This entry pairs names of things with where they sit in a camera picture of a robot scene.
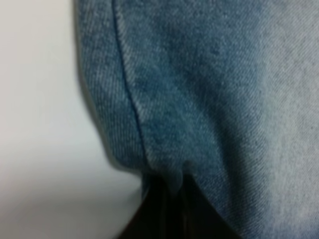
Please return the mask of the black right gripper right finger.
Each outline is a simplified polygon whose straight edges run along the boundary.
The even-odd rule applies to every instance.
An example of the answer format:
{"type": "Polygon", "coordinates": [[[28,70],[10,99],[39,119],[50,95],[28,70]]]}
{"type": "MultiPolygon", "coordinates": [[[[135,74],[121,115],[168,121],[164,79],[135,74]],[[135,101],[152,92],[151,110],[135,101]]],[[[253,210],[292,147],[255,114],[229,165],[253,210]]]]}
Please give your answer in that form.
{"type": "Polygon", "coordinates": [[[184,237],[186,239],[240,238],[210,205],[191,176],[184,176],[184,237]]]}

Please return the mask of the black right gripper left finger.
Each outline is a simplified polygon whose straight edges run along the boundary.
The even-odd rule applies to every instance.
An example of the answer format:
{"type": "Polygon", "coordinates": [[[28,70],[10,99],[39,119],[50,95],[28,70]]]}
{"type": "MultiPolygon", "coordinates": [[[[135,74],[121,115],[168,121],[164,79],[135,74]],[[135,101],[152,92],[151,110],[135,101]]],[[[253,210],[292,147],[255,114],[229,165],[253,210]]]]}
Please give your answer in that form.
{"type": "Polygon", "coordinates": [[[188,219],[181,194],[152,177],[142,204],[118,236],[120,239],[188,239],[188,219]]]}

